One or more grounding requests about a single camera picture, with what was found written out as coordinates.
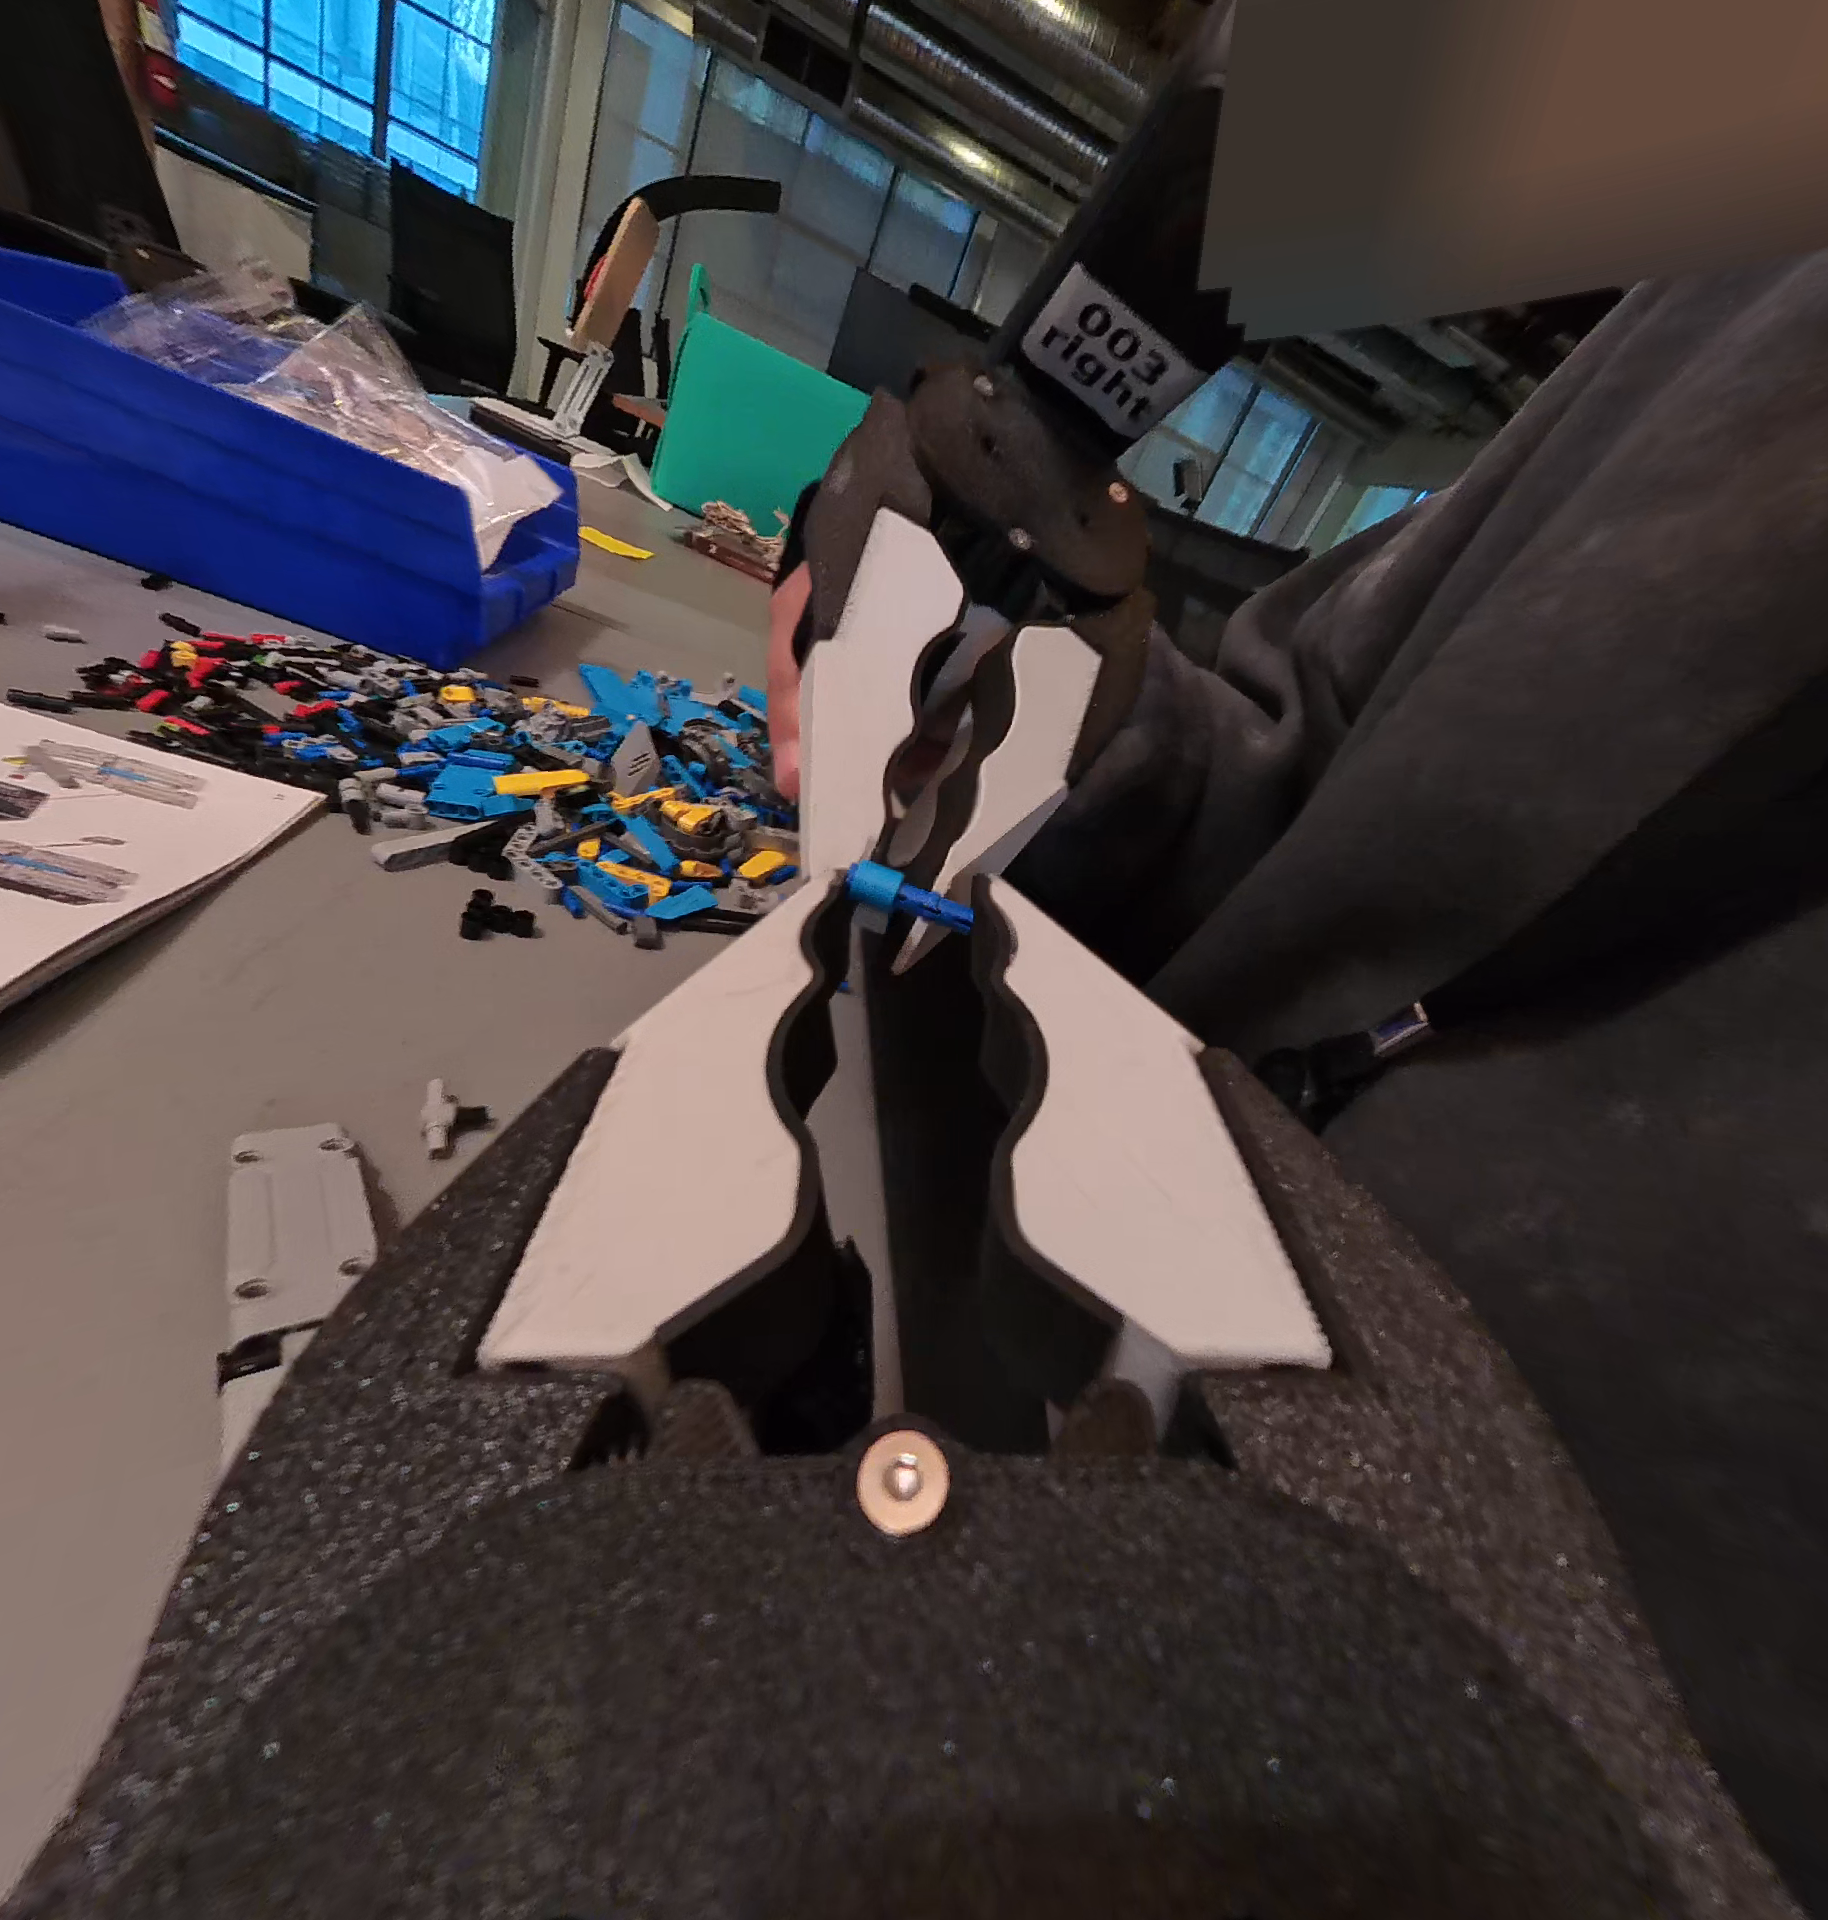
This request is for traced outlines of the black monitor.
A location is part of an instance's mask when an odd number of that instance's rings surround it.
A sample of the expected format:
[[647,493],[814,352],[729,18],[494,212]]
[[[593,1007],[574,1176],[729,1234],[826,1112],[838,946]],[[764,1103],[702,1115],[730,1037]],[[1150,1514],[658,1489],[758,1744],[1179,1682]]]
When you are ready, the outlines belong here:
[[519,345],[512,223],[391,162],[389,240],[388,312],[408,358],[506,390]]

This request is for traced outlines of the grey desk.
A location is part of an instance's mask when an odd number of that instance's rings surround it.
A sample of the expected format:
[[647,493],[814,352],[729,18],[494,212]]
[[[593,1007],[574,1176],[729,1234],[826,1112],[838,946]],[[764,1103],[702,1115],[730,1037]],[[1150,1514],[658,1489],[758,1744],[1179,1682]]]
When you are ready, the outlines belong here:
[[508,1124],[723,949],[540,914],[459,934],[474,877],[385,875],[321,814],[0,1016],[0,1902],[135,1677],[221,1449],[229,1144],[338,1124],[385,1231],[425,1082]]

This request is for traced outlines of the person's right hand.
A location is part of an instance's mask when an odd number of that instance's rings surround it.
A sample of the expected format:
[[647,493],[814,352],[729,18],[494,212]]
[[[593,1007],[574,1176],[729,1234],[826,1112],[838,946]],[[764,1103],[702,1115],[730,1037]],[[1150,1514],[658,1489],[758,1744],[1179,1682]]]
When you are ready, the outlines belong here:
[[802,666],[795,637],[809,607],[809,572],[795,567],[767,600],[764,707],[772,779],[782,799],[802,792]]

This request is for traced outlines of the blue storage bin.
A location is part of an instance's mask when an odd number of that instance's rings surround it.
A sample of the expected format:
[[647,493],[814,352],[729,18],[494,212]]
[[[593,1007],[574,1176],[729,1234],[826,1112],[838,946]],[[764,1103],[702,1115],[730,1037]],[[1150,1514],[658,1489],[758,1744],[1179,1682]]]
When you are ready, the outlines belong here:
[[577,581],[562,498],[476,561],[459,488],[90,336],[105,271],[0,251],[0,523],[454,669]]

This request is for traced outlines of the silver ventilation duct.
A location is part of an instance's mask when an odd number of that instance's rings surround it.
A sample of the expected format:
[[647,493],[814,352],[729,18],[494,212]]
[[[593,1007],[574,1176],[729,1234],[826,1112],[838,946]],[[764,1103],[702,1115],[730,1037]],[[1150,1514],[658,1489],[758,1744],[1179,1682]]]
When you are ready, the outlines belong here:
[[916,102],[1039,180],[1089,187],[1139,121],[1171,51],[1119,4],[763,4],[847,60],[862,82]]

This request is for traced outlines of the small brown wooden model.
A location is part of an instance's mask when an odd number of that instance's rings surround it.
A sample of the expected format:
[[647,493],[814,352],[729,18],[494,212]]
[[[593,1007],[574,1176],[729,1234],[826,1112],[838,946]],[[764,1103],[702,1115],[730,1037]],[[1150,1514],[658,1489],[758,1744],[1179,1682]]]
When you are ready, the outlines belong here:
[[790,516],[779,512],[776,522],[776,529],[761,532],[744,510],[713,500],[702,507],[695,523],[680,532],[680,541],[713,563],[729,567],[761,586],[776,586],[782,572]]

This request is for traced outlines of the wooden and black chair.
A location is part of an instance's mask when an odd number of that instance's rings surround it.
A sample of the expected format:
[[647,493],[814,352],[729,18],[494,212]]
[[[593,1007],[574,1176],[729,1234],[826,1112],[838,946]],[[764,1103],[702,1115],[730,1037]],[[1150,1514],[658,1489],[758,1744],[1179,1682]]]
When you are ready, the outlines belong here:
[[562,396],[537,423],[545,444],[565,446],[588,425],[602,425],[605,413],[624,413],[624,398],[647,394],[643,380],[658,368],[649,352],[664,344],[664,327],[645,324],[640,287],[659,251],[661,228],[690,212],[772,214],[779,203],[779,180],[680,177],[635,189],[609,216],[574,297],[565,345],[545,352],[541,398],[572,363]]

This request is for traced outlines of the green plastic tote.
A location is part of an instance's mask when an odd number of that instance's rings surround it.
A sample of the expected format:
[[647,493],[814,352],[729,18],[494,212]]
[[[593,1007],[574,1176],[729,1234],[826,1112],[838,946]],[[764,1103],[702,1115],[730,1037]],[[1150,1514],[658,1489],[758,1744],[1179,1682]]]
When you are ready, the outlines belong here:
[[653,487],[676,510],[700,514],[720,502],[772,533],[868,406],[862,390],[716,317],[706,271],[693,267]]

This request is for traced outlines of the pile of toy building pieces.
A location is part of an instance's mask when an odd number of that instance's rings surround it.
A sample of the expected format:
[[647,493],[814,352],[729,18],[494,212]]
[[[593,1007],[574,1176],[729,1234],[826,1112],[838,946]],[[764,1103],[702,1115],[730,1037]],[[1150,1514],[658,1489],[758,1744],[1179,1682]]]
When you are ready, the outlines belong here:
[[764,696],[733,676],[695,689],[586,665],[562,696],[349,642],[160,623],[150,649],[81,661],[62,689],[10,687],[5,704],[105,714],[128,743],[302,788],[384,870],[520,883],[639,946],[748,930],[798,877]]

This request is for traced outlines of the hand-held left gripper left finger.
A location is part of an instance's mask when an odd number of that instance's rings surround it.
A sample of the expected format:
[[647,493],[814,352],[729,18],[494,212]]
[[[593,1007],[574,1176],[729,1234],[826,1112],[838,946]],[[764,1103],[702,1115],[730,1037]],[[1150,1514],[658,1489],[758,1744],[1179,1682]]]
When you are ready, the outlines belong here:
[[483,1371],[787,1380],[814,1353],[839,1267],[806,1129],[833,1066],[838,892],[807,878],[620,1032]]

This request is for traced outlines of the blue toy pin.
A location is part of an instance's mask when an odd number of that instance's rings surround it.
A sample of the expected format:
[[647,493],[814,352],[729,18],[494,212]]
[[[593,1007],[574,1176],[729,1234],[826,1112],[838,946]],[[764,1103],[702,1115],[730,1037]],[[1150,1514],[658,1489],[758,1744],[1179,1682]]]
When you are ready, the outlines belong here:
[[862,911],[881,921],[893,916],[947,933],[973,933],[973,907],[959,904],[910,883],[899,870],[875,860],[856,860],[844,868],[844,892]]

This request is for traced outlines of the crumpled clear plastic bag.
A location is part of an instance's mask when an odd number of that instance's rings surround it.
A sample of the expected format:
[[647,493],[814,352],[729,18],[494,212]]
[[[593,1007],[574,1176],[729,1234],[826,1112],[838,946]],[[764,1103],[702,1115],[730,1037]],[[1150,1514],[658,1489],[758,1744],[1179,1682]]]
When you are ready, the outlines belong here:
[[494,561],[519,522],[565,498],[536,457],[436,408],[371,306],[312,319],[266,261],[125,293],[81,331],[454,487],[469,507],[480,567]]

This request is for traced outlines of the grey toy panel assembly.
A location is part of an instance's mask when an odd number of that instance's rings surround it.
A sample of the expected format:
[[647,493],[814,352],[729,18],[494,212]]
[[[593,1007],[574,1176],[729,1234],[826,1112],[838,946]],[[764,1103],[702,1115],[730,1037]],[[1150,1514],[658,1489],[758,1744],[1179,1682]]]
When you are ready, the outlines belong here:
[[214,1358],[221,1473],[375,1260],[375,1219],[349,1131],[326,1122],[231,1140],[225,1253],[227,1336]]

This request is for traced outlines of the white instruction booklet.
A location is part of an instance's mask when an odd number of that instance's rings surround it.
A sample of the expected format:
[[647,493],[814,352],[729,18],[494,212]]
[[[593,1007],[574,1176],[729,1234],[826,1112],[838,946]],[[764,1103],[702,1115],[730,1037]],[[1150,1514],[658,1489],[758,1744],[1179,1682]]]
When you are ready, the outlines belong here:
[[0,1013],[201,898],[321,807],[0,704]]

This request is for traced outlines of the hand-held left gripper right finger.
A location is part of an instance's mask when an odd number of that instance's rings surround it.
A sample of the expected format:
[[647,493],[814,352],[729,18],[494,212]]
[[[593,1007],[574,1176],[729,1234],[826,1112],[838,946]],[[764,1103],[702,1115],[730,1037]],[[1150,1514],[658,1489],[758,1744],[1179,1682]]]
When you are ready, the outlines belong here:
[[982,1307],[1019,1379],[1328,1370],[1203,1043],[1000,878],[973,890],[973,978],[1003,1109]]

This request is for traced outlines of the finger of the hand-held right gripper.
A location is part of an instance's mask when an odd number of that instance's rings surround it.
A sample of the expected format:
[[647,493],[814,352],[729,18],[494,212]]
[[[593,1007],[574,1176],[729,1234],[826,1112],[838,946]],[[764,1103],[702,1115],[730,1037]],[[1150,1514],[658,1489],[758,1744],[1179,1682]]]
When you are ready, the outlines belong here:
[[1073,626],[1022,626],[974,666],[954,746],[915,803],[901,877],[955,904],[998,877],[1069,792],[1099,652]]
[[888,823],[887,781],[916,723],[916,679],[955,628],[959,584],[941,545],[883,510],[862,549],[847,605],[802,672],[804,877],[873,855]]

